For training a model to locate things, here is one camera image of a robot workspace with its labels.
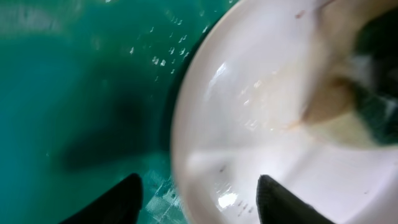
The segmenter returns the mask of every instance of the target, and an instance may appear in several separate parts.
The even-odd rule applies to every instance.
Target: white plate
[[[313,62],[323,58],[312,54],[316,5],[240,1],[197,52],[172,138],[175,179],[192,223],[259,223],[261,174],[335,223],[397,223],[396,148],[338,147],[294,125]]]

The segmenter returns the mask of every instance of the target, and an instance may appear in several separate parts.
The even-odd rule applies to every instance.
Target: green surface
[[[170,176],[178,88],[236,0],[0,2],[0,223],[57,223],[132,172],[139,223],[186,223]]]

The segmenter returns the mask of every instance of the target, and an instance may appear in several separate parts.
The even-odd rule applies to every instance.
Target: dark green object
[[[138,223],[186,223],[170,176],[178,89],[236,0],[0,2],[0,223],[58,223],[135,172]]]
[[[356,54],[372,59],[369,91],[355,85],[356,108],[373,138],[381,145],[398,143],[398,9],[366,24],[358,34]]]

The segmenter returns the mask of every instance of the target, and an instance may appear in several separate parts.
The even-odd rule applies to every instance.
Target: water droplet
[[[189,55],[189,52],[187,52],[187,53],[184,55],[184,58],[183,58],[182,60],[185,60],[185,58],[186,58],[188,55]]]
[[[258,127],[259,122],[257,120],[248,120],[246,122],[246,124],[244,124],[244,126],[246,127],[246,129],[250,130],[250,131],[254,131],[256,130],[256,128]]]
[[[156,56],[152,59],[152,62],[157,65],[159,63],[159,58],[157,58]]]
[[[243,90],[241,91],[241,94],[240,94],[240,96],[241,96],[241,95],[245,95],[247,90],[248,90],[248,88],[247,88],[247,87],[246,87],[245,89],[243,89]]]
[[[204,34],[207,31],[207,28],[209,28],[209,26],[206,26],[201,33]]]
[[[259,88],[259,87],[261,86],[261,84],[262,84],[261,80],[258,80],[258,81],[253,85],[253,87],[254,87],[254,88]]]

